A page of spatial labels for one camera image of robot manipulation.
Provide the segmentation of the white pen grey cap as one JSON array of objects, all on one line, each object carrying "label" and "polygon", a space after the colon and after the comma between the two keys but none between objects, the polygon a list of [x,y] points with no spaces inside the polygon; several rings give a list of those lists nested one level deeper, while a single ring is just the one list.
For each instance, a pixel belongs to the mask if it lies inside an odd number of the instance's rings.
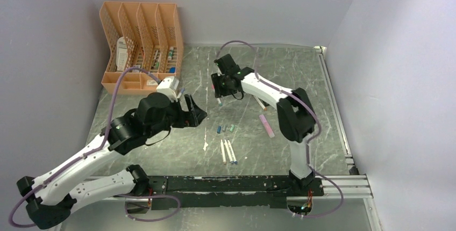
[{"label": "white pen grey cap", "polygon": [[228,157],[229,157],[230,163],[231,163],[231,164],[234,164],[234,160],[233,160],[233,158],[232,158],[232,155],[231,155],[231,152],[230,152],[230,149],[229,149],[229,145],[228,145],[228,143],[227,143],[226,140],[224,140],[224,146],[225,146],[227,155],[228,155]]}]

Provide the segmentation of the white pen orange tip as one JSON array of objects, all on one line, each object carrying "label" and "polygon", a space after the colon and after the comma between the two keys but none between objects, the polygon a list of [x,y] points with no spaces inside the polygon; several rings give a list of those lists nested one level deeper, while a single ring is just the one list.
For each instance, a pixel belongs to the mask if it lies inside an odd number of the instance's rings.
[{"label": "white pen orange tip", "polygon": [[224,146],[223,139],[220,140],[220,149],[222,151],[223,164],[226,165],[227,164],[227,160],[226,160],[226,152],[225,152],[225,146]]}]

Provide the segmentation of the white pen orange cap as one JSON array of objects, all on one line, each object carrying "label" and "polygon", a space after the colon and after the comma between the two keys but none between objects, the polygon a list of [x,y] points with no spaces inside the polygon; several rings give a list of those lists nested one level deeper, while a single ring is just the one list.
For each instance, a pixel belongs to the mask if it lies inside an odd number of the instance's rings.
[{"label": "white pen orange cap", "polygon": [[261,99],[259,99],[257,96],[254,96],[254,99],[257,101],[257,103],[260,105],[260,107],[266,111],[267,110],[267,107],[265,106],[265,104],[262,102]]}]

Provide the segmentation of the purple pink highlighter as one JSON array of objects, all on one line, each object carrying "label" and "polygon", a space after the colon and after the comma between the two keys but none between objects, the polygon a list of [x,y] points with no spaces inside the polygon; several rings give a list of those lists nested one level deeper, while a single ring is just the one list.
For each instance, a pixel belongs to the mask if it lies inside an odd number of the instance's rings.
[{"label": "purple pink highlighter", "polygon": [[260,119],[261,123],[263,124],[268,136],[270,138],[274,138],[275,134],[274,134],[274,132],[273,132],[273,130],[272,130],[267,118],[263,114],[261,114],[261,115],[259,115],[259,119]]}]

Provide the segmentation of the white pen blue cap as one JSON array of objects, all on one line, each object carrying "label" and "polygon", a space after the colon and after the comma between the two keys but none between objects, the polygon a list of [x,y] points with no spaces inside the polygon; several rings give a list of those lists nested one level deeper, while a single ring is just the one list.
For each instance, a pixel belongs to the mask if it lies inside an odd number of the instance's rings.
[{"label": "white pen blue cap", "polygon": [[182,96],[182,94],[184,93],[184,91],[185,91],[185,88],[182,88],[182,89],[180,90],[180,92],[179,92],[178,95],[177,95],[177,99],[179,99],[179,98]]}]

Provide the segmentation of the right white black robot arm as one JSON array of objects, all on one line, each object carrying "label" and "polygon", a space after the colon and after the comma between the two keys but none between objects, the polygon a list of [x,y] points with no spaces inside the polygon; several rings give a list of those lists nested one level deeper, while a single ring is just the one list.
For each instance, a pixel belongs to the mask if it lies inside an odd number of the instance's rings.
[{"label": "right white black robot arm", "polygon": [[216,98],[241,92],[256,96],[276,109],[280,132],[291,152],[290,189],[298,196],[309,191],[315,178],[310,165],[309,142],[315,130],[316,115],[305,90],[284,88],[254,72],[237,72],[232,76],[214,73],[211,81]]}]

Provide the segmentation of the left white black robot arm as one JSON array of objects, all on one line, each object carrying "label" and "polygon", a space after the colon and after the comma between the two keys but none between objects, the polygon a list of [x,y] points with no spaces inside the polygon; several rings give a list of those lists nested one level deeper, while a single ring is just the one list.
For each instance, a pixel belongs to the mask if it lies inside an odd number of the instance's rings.
[{"label": "left white black robot arm", "polygon": [[149,178],[139,165],[131,165],[109,177],[87,182],[86,178],[108,162],[148,144],[148,139],[172,128],[197,127],[207,113],[191,95],[185,95],[187,110],[178,99],[154,92],[107,125],[87,146],[57,168],[38,177],[17,182],[21,203],[31,226],[48,229],[65,221],[73,212],[107,197],[143,196],[150,192]]}]

